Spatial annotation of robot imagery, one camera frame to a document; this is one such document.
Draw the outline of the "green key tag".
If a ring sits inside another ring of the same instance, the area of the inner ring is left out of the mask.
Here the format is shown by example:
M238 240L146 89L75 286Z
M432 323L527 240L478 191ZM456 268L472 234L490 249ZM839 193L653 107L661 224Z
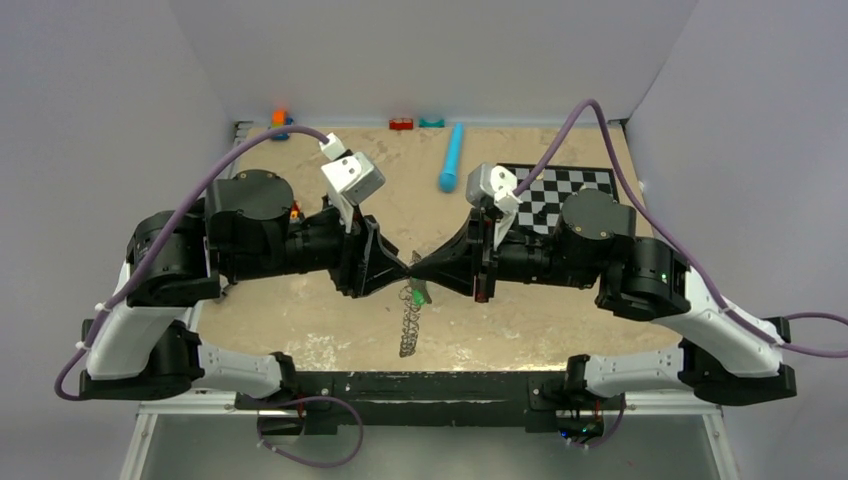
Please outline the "green key tag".
M427 303L425 296L422 292L418 290L414 290L412 292L412 299L415 306L422 306Z

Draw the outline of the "metal disc with keyrings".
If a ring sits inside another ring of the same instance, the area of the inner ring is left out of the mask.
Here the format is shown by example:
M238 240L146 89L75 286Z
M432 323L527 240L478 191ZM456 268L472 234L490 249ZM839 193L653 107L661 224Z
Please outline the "metal disc with keyrings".
M432 297L428 291L427 282L414 277L407 280L406 285L399 292L399 299L403 302L402 329L399 344L399 357L408 358L415 354L420 331L421 309L425 306L415 306L412 292L418 290L423 293L427 303L432 303Z

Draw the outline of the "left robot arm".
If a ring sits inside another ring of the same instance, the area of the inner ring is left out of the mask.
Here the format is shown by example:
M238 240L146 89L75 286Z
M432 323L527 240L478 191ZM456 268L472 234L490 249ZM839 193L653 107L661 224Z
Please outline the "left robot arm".
M408 275L370 215L355 214L350 225L330 205L299 215L290 184L266 170L212 182L184 215L163 211L137 225L119 302L102 324L83 325L89 353L80 397L147 401L205 388L289 407L303 393L289 355L214 346L184 318L198 303L219 298L224 283L315 271L327 272L351 298Z

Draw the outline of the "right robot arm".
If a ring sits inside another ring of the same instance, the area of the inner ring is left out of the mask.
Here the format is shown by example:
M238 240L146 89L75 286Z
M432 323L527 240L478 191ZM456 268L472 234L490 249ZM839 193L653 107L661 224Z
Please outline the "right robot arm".
M502 281L595 289L598 308L680 336L665 349L569 358L553 393L576 407L649 390L690 391L726 406L794 397L796 375L780 352L786 322L735 313L681 253L637 235L635 226L634 208L597 190L569 195L547 234L508 221L484 201L410 273L479 303Z

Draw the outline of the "blue cylinder tube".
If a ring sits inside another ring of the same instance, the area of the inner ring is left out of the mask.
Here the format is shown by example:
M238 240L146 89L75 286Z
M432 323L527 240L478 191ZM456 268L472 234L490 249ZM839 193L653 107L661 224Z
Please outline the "blue cylinder tube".
M457 187L464 133L465 126L462 123L456 123L451 130L443 166L438 176L438 188L443 193L451 193Z

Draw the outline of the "black white chessboard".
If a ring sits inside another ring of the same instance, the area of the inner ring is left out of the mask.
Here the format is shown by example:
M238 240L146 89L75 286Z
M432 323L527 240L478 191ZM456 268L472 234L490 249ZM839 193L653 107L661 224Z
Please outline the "black white chessboard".
M537 234L550 234L555 228L561 204L582 189L599 190L614 201L619 200L617 182L610 168L548 165L520 195L522 203L514 225ZM558 209L558 215L550 218L547 225L539 224L535 218L545 204L553 204Z

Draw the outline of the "colourful toy block stack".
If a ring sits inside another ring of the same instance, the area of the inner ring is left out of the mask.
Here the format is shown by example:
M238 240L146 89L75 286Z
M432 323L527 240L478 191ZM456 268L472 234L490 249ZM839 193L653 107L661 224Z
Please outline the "colourful toy block stack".
M295 201L292 205L291 210L290 210L290 221L292 223L299 223L299 222L302 222L304 219L305 219L305 215L302 212L300 204L297 201Z

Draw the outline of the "red toy brick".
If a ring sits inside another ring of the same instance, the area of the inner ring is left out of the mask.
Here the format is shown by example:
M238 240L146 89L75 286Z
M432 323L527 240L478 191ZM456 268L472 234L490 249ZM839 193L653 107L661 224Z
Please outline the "red toy brick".
M393 131L412 130L415 128L415 120L408 117L391 118L388 121L388 127Z

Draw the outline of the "teal toy brick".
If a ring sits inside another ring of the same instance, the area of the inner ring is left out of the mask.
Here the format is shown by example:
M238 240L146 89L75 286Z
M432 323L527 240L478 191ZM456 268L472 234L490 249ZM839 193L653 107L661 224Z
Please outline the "teal toy brick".
M444 128L445 124L445 119L441 117L420 117L418 120L418 126L422 129Z

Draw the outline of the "blue orange toy car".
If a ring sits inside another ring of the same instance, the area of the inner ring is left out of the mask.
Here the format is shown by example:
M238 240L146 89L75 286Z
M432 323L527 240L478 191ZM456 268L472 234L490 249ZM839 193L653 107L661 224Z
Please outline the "blue orange toy car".
M283 126L290 125L292 123L292 118L288 114L286 110L276 110L271 115L271 121L269 125L270 130L275 130ZM290 135L286 132L278 133L274 135L271 140L272 141L286 141L290 138Z

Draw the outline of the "black front rail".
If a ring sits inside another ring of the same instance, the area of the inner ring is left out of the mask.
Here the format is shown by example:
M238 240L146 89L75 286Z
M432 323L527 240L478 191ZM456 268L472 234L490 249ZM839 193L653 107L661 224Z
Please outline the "black front rail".
M527 433L580 430L624 397L603 399L572 385L562 371L302 372L297 390L257 400L237 394L239 412L256 411L261 430L307 435L341 427L520 427Z

